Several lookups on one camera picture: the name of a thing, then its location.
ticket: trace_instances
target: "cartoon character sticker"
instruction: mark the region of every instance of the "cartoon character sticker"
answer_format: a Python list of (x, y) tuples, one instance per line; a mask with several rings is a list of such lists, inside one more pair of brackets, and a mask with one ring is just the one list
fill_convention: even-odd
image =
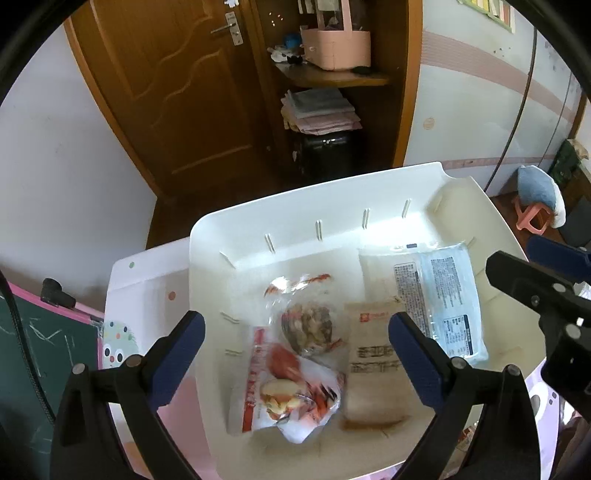
[(102, 368), (118, 367), (127, 357), (135, 353), (139, 353), (139, 349), (131, 329), (121, 322), (105, 322)]

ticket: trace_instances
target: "nutrition label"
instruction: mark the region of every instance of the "nutrition label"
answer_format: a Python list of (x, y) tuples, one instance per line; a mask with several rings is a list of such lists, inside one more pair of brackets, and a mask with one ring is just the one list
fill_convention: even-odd
[(453, 262), (453, 257), (431, 260), (431, 267), (435, 279), (437, 298), (443, 302), (443, 307), (457, 306), (454, 305), (454, 302), (463, 305), (462, 286), (457, 276), (456, 264)]
[(448, 356), (468, 356), (474, 354), (468, 315), (443, 320), (443, 341)]
[(417, 264), (409, 262), (394, 266), (394, 278), (398, 286), (398, 295), (406, 304), (407, 313), (426, 337), (431, 336), (427, 322), (425, 298), (418, 276)]

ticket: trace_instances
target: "orange plastic stool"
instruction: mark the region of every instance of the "orange plastic stool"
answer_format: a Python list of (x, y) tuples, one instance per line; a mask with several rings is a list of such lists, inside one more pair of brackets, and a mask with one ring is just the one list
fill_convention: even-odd
[[(547, 205), (540, 202), (532, 203), (525, 211), (522, 211), (521, 204), (519, 203), (519, 195), (513, 199), (513, 205), (515, 205), (515, 211), (517, 212), (516, 227), (518, 230), (525, 228), (536, 235), (543, 235), (554, 217), (554, 212)], [(542, 225), (539, 230), (531, 224), (531, 221), (536, 217), (540, 225)]]

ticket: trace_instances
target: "white plastic bin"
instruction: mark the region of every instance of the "white plastic bin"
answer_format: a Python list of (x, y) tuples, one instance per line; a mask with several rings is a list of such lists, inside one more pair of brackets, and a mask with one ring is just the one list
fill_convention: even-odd
[(347, 480), (403, 461), (432, 418), (429, 408), (396, 427), (344, 432), (338, 417), (302, 445), (278, 429), (227, 433), (230, 391), (240, 359), (240, 328), (267, 321), (262, 295), (271, 280), (320, 270), (351, 301), (364, 298), (357, 249), (465, 241), (476, 277), (488, 368), (508, 363), (528, 375), (544, 358), (537, 315), (491, 287), (488, 256), (501, 249), (525, 258), (511, 230), (478, 184), (447, 176), (440, 163), (387, 170), (278, 194), (201, 218), (190, 238), (190, 307), (206, 319), (197, 355), (203, 424), (223, 480)]

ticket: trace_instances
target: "black cable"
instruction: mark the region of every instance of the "black cable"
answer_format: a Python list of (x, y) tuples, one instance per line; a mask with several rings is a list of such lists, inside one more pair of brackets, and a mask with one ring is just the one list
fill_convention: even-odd
[(4, 296), (4, 300), (6, 300), (6, 304), (8, 305), (8, 310), (10, 310), (10, 317), (12, 318), (12, 324), (14, 325), (14, 332), (17, 336), (17, 343), (18, 347), (21, 350), (22, 359), (25, 362), (25, 367), (27, 369), (27, 373), (29, 374), (29, 379), (31, 380), (31, 384), (33, 385), (33, 389), (35, 390), (35, 395), (41, 404), (41, 408), (45, 415), (47, 416), (47, 420), (49, 423), (53, 425), (56, 422), (56, 416), (51, 409), (51, 405), (49, 405), (49, 401), (43, 391), (43, 387), (41, 386), (41, 382), (39, 382), (39, 377), (35, 373), (35, 366), (33, 364), (33, 358), (31, 357), (31, 352), (29, 350), (29, 346), (27, 344), (27, 340), (25, 338), (25, 330), (22, 327), (22, 319), (21, 314), (18, 312), (17, 302), (14, 299), (14, 295), (12, 294), (12, 290), (10, 289), (10, 285), (4, 277), (4, 274), (0, 270), (0, 292), (2, 296)]

